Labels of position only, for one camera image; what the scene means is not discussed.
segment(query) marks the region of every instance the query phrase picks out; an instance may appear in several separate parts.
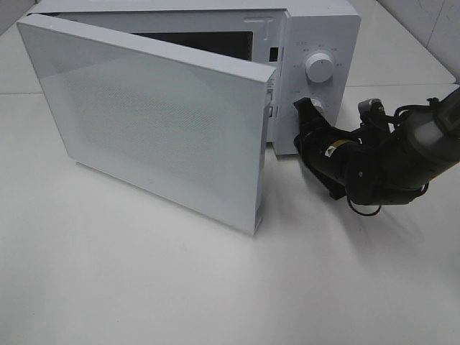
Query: timer knob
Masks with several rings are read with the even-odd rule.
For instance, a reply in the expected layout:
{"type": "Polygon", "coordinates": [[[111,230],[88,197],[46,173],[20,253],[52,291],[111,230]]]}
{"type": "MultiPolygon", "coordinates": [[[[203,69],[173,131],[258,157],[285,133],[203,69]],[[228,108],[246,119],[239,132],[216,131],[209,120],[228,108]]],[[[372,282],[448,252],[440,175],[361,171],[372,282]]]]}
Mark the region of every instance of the timer knob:
{"type": "Polygon", "coordinates": [[[334,59],[327,52],[315,52],[305,62],[308,79],[324,83],[334,74],[334,59]]]}

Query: open microwave door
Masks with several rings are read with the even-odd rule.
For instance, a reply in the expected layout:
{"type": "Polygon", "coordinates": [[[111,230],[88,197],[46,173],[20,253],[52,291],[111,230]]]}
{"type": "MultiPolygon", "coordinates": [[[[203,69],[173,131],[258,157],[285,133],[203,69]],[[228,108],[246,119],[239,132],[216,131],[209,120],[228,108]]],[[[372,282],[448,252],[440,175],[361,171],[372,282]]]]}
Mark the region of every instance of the open microwave door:
{"type": "Polygon", "coordinates": [[[72,158],[255,232],[274,68],[41,14],[18,28],[72,158]]]}

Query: microwave control panel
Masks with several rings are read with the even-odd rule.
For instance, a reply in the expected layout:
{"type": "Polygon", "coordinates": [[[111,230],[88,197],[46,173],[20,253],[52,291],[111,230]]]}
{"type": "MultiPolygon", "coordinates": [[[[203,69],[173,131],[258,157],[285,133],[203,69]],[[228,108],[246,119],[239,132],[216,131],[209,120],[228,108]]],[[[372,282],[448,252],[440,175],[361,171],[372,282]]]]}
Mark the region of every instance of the microwave control panel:
{"type": "Polygon", "coordinates": [[[297,152],[294,102],[312,98],[313,104],[335,124],[359,30],[358,16],[293,17],[286,26],[281,97],[273,142],[278,155],[297,152]]]}

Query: microwave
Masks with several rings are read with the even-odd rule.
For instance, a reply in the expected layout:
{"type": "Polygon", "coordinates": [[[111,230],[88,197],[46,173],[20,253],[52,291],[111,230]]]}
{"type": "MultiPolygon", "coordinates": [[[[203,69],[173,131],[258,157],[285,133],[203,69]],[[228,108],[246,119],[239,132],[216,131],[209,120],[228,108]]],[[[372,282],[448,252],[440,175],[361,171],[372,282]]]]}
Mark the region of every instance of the microwave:
{"type": "Polygon", "coordinates": [[[294,102],[335,124],[360,18],[346,0],[42,0],[18,28],[68,154],[254,234],[266,144],[294,102]]]}

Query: black cable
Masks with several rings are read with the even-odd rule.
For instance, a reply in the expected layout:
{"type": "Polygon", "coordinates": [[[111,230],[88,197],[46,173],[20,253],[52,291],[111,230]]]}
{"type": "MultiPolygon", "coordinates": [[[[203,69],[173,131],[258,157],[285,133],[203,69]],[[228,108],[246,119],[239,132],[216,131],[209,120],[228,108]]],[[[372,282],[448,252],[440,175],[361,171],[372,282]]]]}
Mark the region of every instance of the black cable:
{"type": "Polygon", "coordinates": [[[359,212],[358,210],[355,209],[355,207],[353,206],[353,203],[351,203],[351,199],[349,196],[346,196],[346,200],[348,201],[348,205],[350,206],[350,208],[353,210],[354,213],[357,213],[359,214],[360,216],[363,216],[363,217],[373,217],[373,216],[376,216],[377,214],[380,213],[380,211],[382,210],[382,205],[379,206],[379,208],[373,212],[373,213],[362,213],[362,212],[359,212]]]}
{"type": "Polygon", "coordinates": [[[390,121],[391,124],[394,124],[395,127],[399,127],[403,121],[405,121],[408,116],[412,113],[412,111],[430,111],[434,110],[439,107],[439,100],[437,98],[430,98],[428,99],[430,103],[429,106],[420,106],[420,105],[410,105],[410,106],[400,106],[396,109],[395,114],[393,115],[394,120],[390,121]]]}

